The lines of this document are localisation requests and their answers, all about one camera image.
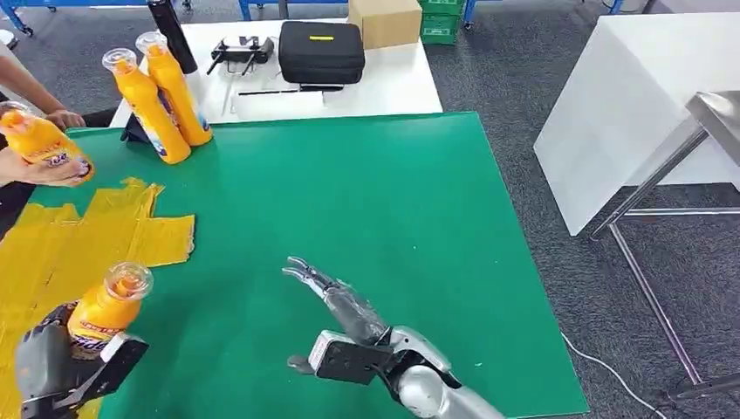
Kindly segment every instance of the black bottle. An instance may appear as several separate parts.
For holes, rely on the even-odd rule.
[[[149,10],[152,12],[152,17],[157,23],[162,35],[167,37],[167,46],[175,56],[175,59],[180,63],[182,73],[186,76],[194,73],[198,70],[198,64],[193,58],[193,52],[190,51],[188,41],[185,40],[185,34],[182,33],[182,27],[180,26],[180,20],[175,14],[175,7],[173,7],[170,0],[147,0]]]

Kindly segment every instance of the orange detergent bottle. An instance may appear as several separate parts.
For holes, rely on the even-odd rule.
[[[185,141],[191,146],[210,141],[213,130],[198,110],[180,64],[167,47],[167,38],[159,32],[144,32],[136,39],[136,47],[147,56],[149,76],[164,92]]]
[[[169,164],[187,159],[190,146],[161,102],[157,85],[136,66],[136,54],[116,48],[103,56],[103,66],[113,73],[120,94],[131,105],[160,158]]]
[[[67,323],[72,358],[97,358],[113,336],[136,319],[141,299],[149,294],[153,283],[152,272],[139,264],[124,262],[112,267],[103,284],[82,297]]]
[[[51,168],[69,161],[81,165],[79,179],[90,179],[95,170],[90,159],[56,125],[39,118],[28,107],[17,102],[0,104],[0,132],[8,147],[29,163],[41,163]]]

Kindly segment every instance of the green table surface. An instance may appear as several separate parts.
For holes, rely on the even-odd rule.
[[[176,166],[119,142],[119,129],[73,133],[97,175],[31,198],[81,212],[95,189],[134,176],[165,185],[155,216],[196,216],[190,260],[154,268],[130,328],[151,348],[103,419],[410,417],[380,380],[322,381],[285,365],[322,329],[338,330],[308,287],[281,274],[289,255],[426,335],[506,416],[588,409],[475,113],[214,132]]]

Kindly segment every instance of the black zipper case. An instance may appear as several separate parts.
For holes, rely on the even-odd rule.
[[[354,24],[285,22],[277,49],[288,83],[351,85],[365,69],[360,28]]]

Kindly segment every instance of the robotic arm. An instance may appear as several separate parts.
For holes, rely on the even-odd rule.
[[[322,331],[308,357],[288,365],[301,374],[369,384],[375,376],[393,400],[422,418],[503,419],[488,402],[461,384],[451,364],[415,330],[388,326],[360,295],[300,258],[283,272],[308,285],[339,321],[345,334]]]
[[[149,346],[117,334],[96,361],[72,359],[65,304],[31,329],[16,348],[22,419],[74,419],[87,402],[115,392]]]

